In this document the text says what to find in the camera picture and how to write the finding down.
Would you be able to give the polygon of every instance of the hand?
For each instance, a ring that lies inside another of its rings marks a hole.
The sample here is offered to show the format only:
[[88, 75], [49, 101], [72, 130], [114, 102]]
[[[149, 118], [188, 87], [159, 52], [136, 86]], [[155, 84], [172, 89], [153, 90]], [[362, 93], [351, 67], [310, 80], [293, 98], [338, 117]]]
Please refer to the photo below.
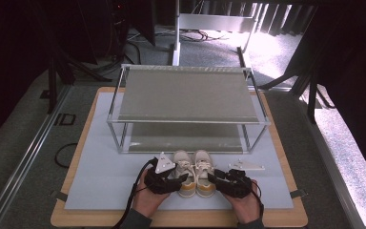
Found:
[[[252, 183], [252, 189], [257, 194], [257, 186]], [[260, 218], [260, 205], [254, 194], [250, 193], [244, 198], [233, 198], [222, 194], [233, 206], [234, 213], [240, 224], [255, 221]]]
[[150, 189], [146, 188], [144, 183], [145, 175], [147, 174], [148, 169], [142, 173], [141, 178], [139, 179], [138, 186], [136, 190], [141, 190], [135, 194], [133, 199], [132, 208], [135, 211], [141, 213], [147, 218], [153, 216], [156, 212], [159, 205], [167, 198], [170, 194], [155, 194]]

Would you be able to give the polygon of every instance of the shoe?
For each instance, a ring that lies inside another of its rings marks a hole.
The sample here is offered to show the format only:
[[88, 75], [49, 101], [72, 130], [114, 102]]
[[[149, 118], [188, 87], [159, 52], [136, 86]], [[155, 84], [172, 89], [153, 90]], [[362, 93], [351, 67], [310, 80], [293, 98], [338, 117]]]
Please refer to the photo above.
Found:
[[207, 151], [199, 150], [193, 155], [197, 194], [209, 198], [215, 192], [215, 184], [208, 181], [208, 173], [214, 174], [213, 161]]
[[176, 151], [173, 154], [173, 162], [176, 164], [174, 177], [179, 178], [182, 175], [189, 174], [186, 181], [182, 183], [178, 194], [183, 198], [190, 198], [195, 194], [195, 173], [193, 160], [186, 151]]

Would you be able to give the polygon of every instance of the table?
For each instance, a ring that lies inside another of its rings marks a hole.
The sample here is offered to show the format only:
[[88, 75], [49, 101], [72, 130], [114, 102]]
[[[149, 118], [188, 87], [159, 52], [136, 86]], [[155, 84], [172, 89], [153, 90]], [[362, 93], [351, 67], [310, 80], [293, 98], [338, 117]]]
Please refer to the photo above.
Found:
[[[70, 191], [73, 178], [76, 174], [82, 149], [86, 141], [92, 118], [95, 111], [95, 104], [99, 93], [112, 93], [114, 88], [104, 87], [97, 91], [91, 111], [82, 131], [80, 140], [75, 150], [70, 169], [68, 170], [61, 192], [67, 194]], [[291, 172], [287, 157], [281, 145], [278, 132], [275, 128], [272, 114], [267, 106], [264, 94], [261, 96], [265, 104], [266, 112], [271, 120], [269, 130], [272, 135], [277, 156], [279, 158], [284, 176], [290, 192], [297, 190], [293, 174]], [[263, 222], [266, 227], [302, 227], [308, 223], [301, 198], [293, 198], [294, 209], [269, 210], [264, 213]], [[51, 215], [51, 224], [57, 227], [76, 226], [113, 226], [123, 215], [124, 211], [82, 211], [65, 210], [65, 202], [57, 200]], [[236, 227], [236, 217], [230, 210], [198, 210], [198, 211], [157, 211], [153, 216], [152, 227]]]

